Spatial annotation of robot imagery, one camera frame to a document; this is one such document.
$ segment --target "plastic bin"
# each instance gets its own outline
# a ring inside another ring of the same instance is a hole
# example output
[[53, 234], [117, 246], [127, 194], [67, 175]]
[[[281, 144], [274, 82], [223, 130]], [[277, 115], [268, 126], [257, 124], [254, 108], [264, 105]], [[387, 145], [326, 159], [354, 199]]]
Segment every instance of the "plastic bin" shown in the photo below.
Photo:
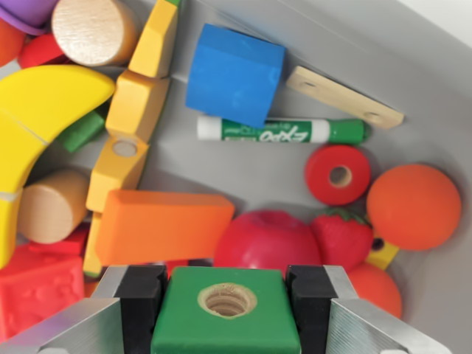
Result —
[[[155, 0], [126, 2], [144, 23]], [[180, 19], [173, 83], [140, 188], [222, 192], [239, 211], [283, 208], [309, 220], [322, 206], [308, 192], [302, 173], [316, 146], [199, 142], [198, 112], [184, 104], [193, 51], [204, 23], [282, 44], [288, 48], [287, 73], [295, 65], [306, 66], [406, 114], [403, 125], [375, 130], [362, 145], [375, 176], [398, 164], [424, 162], [445, 171], [459, 186], [464, 210], [456, 234], [430, 252], [402, 251], [389, 272], [403, 294], [405, 321], [454, 353], [470, 353], [472, 48], [400, 0], [186, 0]], [[5, 66], [0, 77], [16, 69], [14, 63]], [[284, 85], [271, 114], [347, 116]], [[105, 136], [74, 155], [51, 146], [32, 178], [57, 166], [90, 170], [104, 140]]]

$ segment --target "green block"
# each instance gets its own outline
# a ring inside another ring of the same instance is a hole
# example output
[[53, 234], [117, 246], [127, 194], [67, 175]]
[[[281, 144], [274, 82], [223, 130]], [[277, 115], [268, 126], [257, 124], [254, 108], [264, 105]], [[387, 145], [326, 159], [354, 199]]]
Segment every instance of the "green block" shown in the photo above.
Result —
[[105, 113], [96, 109], [64, 130], [56, 140], [70, 153], [90, 142], [105, 128]]
[[177, 268], [151, 352], [299, 354], [299, 336], [280, 272]]
[[166, 0], [166, 1], [178, 7], [182, 0]]

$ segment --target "toy strawberry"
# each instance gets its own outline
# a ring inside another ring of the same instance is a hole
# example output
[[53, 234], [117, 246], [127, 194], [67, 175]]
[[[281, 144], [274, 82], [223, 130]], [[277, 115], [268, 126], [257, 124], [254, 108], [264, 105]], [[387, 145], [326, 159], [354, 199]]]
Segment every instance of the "toy strawberry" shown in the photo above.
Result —
[[372, 228], [361, 217], [342, 208], [325, 210], [310, 224], [325, 265], [350, 271], [365, 261], [374, 240]]

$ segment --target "green cube with hole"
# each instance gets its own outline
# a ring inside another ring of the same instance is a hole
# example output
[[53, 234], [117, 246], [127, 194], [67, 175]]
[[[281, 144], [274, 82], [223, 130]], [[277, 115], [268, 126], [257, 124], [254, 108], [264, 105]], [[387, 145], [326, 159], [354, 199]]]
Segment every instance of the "green cube with hole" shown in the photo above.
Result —
[[280, 271], [182, 267], [172, 275], [152, 354], [299, 354]]

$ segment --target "orange ball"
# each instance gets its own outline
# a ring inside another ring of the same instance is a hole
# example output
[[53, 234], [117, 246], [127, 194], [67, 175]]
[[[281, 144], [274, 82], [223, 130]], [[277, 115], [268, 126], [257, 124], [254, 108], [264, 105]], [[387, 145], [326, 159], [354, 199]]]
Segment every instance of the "orange ball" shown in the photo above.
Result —
[[439, 170], [408, 164], [385, 172], [369, 191], [374, 229], [401, 249], [420, 251], [444, 243], [459, 224], [460, 195]]
[[347, 275], [361, 299], [401, 318], [403, 305], [400, 291], [385, 271], [363, 263]]
[[0, 66], [18, 57], [26, 34], [0, 19]]

